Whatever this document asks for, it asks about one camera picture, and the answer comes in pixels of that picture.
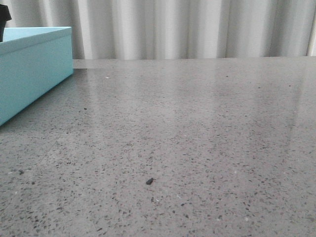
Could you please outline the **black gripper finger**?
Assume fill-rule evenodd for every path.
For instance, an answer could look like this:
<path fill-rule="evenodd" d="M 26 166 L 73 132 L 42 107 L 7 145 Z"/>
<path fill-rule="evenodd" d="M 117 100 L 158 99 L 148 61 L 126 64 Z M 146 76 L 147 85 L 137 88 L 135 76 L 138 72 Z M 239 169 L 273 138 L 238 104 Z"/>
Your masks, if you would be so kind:
<path fill-rule="evenodd" d="M 7 5 L 0 4 L 0 42 L 3 42 L 4 28 L 7 21 L 12 19 Z"/>

